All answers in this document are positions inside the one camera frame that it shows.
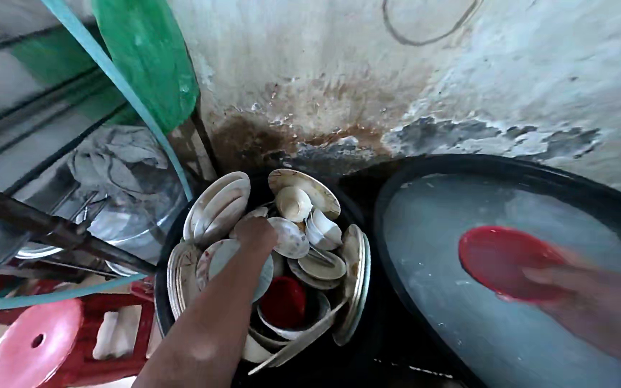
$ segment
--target gray cloth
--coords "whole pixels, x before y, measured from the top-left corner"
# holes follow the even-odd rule
[[[99,191],[116,198],[128,195],[146,201],[159,195],[146,193],[127,163],[145,163],[159,169],[169,166],[166,156],[148,128],[108,125],[98,128],[70,155],[68,168],[82,191]]]

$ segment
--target stack of plates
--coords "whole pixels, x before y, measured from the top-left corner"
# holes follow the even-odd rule
[[[198,197],[184,223],[184,240],[205,249],[236,225],[248,204],[250,179],[231,172],[215,181]]]

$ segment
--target person's hand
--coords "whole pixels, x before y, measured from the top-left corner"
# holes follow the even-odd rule
[[[570,296],[539,308],[575,336],[621,359],[621,273],[564,265],[524,269],[524,275],[569,290]]]
[[[236,224],[234,232],[241,246],[272,251],[277,245],[277,232],[263,217],[251,217]]]

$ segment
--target white bowl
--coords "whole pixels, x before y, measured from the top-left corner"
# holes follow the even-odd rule
[[[291,222],[303,222],[313,208],[308,194],[293,186],[285,187],[277,193],[275,205],[280,215]]]
[[[316,324],[318,321],[323,319],[325,315],[327,315],[331,310],[330,301],[327,299],[325,294],[323,294],[320,291],[315,291],[315,290],[312,290],[311,292],[313,292],[315,294],[315,297],[317,298],[317,303],[318,303],[317,315],[315,316],[315,319],[313,320],[313,322],[311,322],[310,324],[307,324],[301,329],[281,329],[279,327],[272,326],[270,322],[265,320],[265,317],[262,313],[262,310],[260,309],[259,304],[257,307],[258,316],[260,317],[260,320],[263,321],[265,326],[272,329],[280,337],[286,338],[288,340],[295,340],[301,334],[303,334],[304,331],[310,329],[314,324]]]

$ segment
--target dirty wall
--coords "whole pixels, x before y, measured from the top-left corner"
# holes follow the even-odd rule
[[[487,153],[621,190],[621,1],[169,2],[224,169]]]

